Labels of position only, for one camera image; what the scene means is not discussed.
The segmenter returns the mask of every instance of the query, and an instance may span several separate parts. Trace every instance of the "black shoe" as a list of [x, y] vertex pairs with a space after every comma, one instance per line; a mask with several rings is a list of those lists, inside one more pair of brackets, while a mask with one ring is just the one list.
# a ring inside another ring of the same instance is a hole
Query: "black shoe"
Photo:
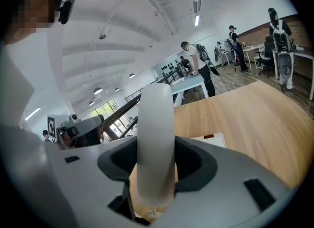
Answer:
[[285, 85], [280, 84], [280, 89], [281, 89], [281, 92], [286, 93], [285, 92]]

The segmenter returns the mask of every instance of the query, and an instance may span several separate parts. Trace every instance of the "window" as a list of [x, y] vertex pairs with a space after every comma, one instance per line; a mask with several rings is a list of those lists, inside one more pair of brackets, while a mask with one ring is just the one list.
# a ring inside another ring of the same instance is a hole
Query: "window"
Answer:
[[[110, 115], [112, 115], [114, 112], [116, 112], [119, 109], [118, 104], [114, 99], [109, 100], [108, 102], [104, 103], [100, 107], [96, 108], [94, 111], [92, 111], [89, 116], [94, 117], [98, 115], [102, 115], [105, 119], [107, 119]], [[116, 133], [118, 137], [122, 135], [124, 131], [126, 131], [127, 126], [129, 125], [130, 121], [129, 119], [123, 115], [120, 117], [120, 119], [116, 120], [114, 124], [110, 126], [113, 132]]]

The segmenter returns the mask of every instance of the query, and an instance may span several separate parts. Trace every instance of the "white cylindrical handle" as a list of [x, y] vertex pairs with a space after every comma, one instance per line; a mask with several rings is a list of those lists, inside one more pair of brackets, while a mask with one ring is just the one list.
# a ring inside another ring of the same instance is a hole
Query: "white cylindrical handle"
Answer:
[[167, 206], [174, 196], [174, 106], [167, 84], [144, 87], [138, 113], [137, 191], [148, 206]]

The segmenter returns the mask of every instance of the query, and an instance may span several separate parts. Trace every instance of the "black pants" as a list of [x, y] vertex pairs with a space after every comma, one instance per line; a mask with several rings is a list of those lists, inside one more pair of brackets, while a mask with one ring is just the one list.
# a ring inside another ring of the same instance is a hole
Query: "black pants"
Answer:
[[240, 58], [240, 67], [241, 67], [241, 71], [245, 71], [247, 69], [245, 60], [244, 60], [244, 54], [243, 54], [243, 50], [241, 47], [238, 47], [235, 50], [236, 54], [239, 56]]
[[215, 87], [211, 81], [211, 77], [210, 77], [210, 70], [208, 65], [204, 66], [201, 69], [198, 69], [198, 72], [200, 73], [200, 75], [202, 75], [203, 79], [204, 79], [204, 84], [206, 87], [206, 90], [208, 92], [208, 96], [212, 97], [215, 96]]

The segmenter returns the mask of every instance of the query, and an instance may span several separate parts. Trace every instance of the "white table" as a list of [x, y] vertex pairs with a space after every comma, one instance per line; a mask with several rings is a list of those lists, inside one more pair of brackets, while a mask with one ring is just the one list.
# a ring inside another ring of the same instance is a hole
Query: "white table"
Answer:
[[177, 94], [179, 92], [186, 91], [188, 89], [194, 88], [196, 86], [202, 86], [203, 93], [205, 95], [205, 98], [208, 98], [207, 90], [205, 87], [204, 79], [203, 77], [198, 74], [196, 76], [187, 75], [184, 77], [184, 81], [180, 82], [176, 85], [171, 85], [171, 92], [173, 94]]
[[243, 50], [243, 52], [246, 53], [246, 56], [244, 56], [244, 57], [247, 57], [247, 59], [249, 60], [250, 69], [251, 69], [251, 70], [252, 70], [252, 67], [251, 67], [251, 61], [250, 61], [250, 57], [249, 57], [248, 52], [249, 52], [249, 51], [252, 51], [252, 50], [256, 50], [256, 49], [258, 49], [258, 48], [259, 48], [258, 46], [251, 46], [250, 48], [246, 48], [246, 49]]
[[[277, 51], [273, 50], [273, 56], [274, 56], [274, 63], [275, 63], [275, 77], [276, 79], [278, 78], [278, 63], [277, 63]], [[300, 57], [306, 57], [312, 60], [312, 88], [311, 88], [311, 93], [310, 93], [310, 100], [313, 100], [313, 94], [314, 94], [314, 56], [303, 53], [303, 51], [298, 51], [295, 52], [294, 55], [300, 56]]]

